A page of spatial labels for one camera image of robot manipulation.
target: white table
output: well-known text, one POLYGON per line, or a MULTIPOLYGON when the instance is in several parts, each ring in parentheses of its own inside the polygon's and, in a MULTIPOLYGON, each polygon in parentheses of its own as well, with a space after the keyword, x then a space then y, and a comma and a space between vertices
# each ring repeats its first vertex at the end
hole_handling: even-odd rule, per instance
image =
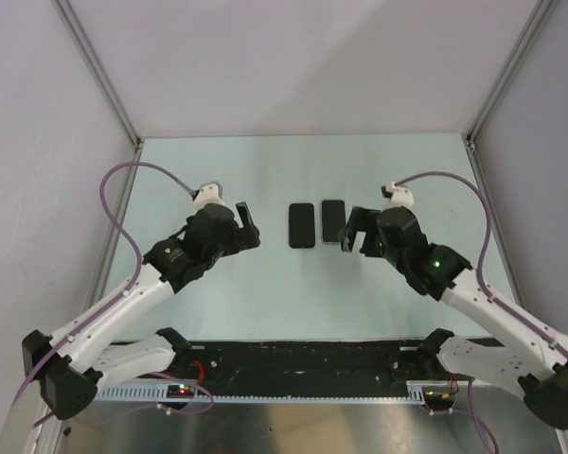
MULTIPOLYGON (((138 340, 172 326, 191 340, 366 340, 424 337, 438 327, 464 336, 482 330, 442 303, 414 293, 385 260, 341 253, 319 236, 319 205, 343 199, 383 208, 381 185, 426 170, 447 170, 470 180, 458 134, 280 136, 149 139, 142 161, 164 166, 192 187, 218 180, 231 208, 246 201, 261 232, 261 246, 219 261, 201 280, 128 328, 138 340), (316 207, 316 247, 288 246, 288 207, 316 207)), ((423 232, 452 246, 473 264, 485 230, 484 214, 463 185, 442 178, 410 184, 423 232)), ((168 177, 140 168, 124 220, 144 253, 176 232, 193 213, 189 196, 168 177)), ((118 242, 108 288, 133 269, 129 244, 118 242)), ((494 241, 487 279, 511 296, 494 241)))

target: robotic arm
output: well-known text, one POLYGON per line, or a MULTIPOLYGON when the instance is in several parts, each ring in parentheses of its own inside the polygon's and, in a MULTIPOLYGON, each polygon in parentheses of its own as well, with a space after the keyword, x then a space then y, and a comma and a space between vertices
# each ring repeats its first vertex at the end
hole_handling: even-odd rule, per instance
POLYGON ((26 375, 64 339, 67 342, 36 375, 41 396, 59 419, 69 419, 105 388, 188 361, 189 343, 174 329, 157 331, 146 340, 110 345, 128 326, 152 307, 200 279, 221 257, 259 246, 259 231, 245 202, 234 213, 224 206, 217 182, 203 185, 194 197, 197 213, 176 234, 158 241, 143 257, 141 272, 132 277, 71 323, 49 336, 35 330, 23 340, 26 375), (113 306, 107 305, 121 293, 113 306), (79 324, 88 323, 71 336, 79 324))
POLYGON ((354 207, 341 233, 341 249, 351 252, 358 232, 365 232, 360 253, 385 258, 421 295, 459 310, 486 329, 504 347, 483 347, 454 333, 437 329, 421 346, 449 372, 482 379, 514 393, 546 424, 568 428, 568 336, 547 326, 491 288, 482 290, 470 262, 448 246, 430 243, 410 210, 412 193, 393 183, 382 188, 389 199, 383 210, 354 207), (495 304, 512 306, 516 313, 544 330, 548 342, 517 317, 495 304))

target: phone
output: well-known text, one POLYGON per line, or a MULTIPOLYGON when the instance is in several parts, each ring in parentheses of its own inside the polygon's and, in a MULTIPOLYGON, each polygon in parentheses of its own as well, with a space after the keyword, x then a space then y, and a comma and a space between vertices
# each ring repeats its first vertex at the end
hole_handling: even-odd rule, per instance
POLYGON ((339 232, 345 228, 345 202, 322 201, 322 242, 339 244, 339 232))
POLYGON ((293 249, 315 246, 313 203, 291 203, 288 211, 288 244, 293 249))

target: reflective floor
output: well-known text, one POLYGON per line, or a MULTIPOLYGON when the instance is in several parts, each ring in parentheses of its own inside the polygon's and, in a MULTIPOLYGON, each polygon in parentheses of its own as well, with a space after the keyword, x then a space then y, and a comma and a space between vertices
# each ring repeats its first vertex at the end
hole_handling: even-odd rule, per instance
MULTIPOLYGON (((494 389, 477 389, 480 416, 501 454, 559 454, 556 432, 523 402, 494 389)), ((95 404, 85 417, 102 420, 137 404, 95 404)), ((455 403, 466 409, 465 393, 455 403)), ((218 405, 196 416, 140 411, 103 428, 79 424, 62 454, 479 454, 486 452, 471 419, 430 417, 406 405, 218 405)))

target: white wall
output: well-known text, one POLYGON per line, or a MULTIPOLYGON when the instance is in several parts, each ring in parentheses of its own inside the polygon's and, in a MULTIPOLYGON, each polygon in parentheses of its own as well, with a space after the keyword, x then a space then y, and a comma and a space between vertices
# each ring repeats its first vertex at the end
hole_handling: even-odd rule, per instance
POLYGON ((466 132, 537 0, 72 0, 142 135, 466 132))
POLYGON ((131 153, 51 2, 0 2, 0 427, 22 338, 82 309, 108 227, 98 184, 131 153))
POLYGON ((568 0, 476 146, 524 302, 568 332, 568 0))

